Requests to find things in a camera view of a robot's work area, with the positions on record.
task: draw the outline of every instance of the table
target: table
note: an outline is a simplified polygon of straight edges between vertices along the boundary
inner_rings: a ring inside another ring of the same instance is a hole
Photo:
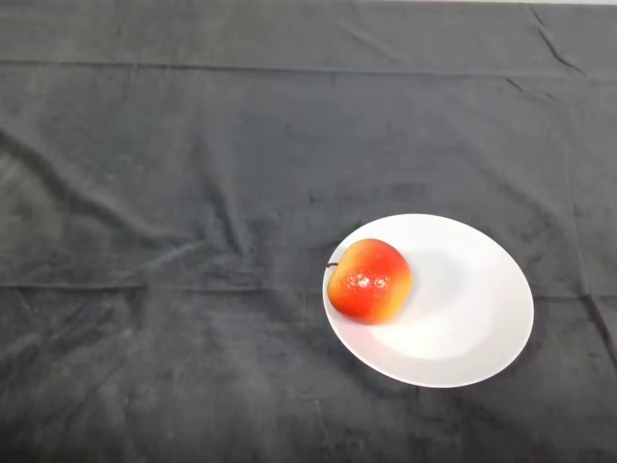
[[[617,461],[617,10],[0,7],[0,461]],[[431,390],[336,339],[336,244],[468,223],[522,356]]]

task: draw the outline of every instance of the plate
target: plate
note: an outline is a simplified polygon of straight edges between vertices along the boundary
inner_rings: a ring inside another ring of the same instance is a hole
[[[499,373],[521,353],[533,325],[531,289],[514,259],[486,234],[435,215],[394,215],[352,232],[329,262],[365,238],[395,247],[410,264],[414,285],[394,320],[364,325],[332,306],[327,285],[335,267],[326,268],[326,314],[364,363],[405,383],[452,388]]]

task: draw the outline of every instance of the apple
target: apple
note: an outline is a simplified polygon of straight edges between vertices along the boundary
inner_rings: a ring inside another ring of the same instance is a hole
[[[393,319],[412,290],[412,271],[403,256],[379,239],[352,244],[328,281],[333,307],[361,323]]]

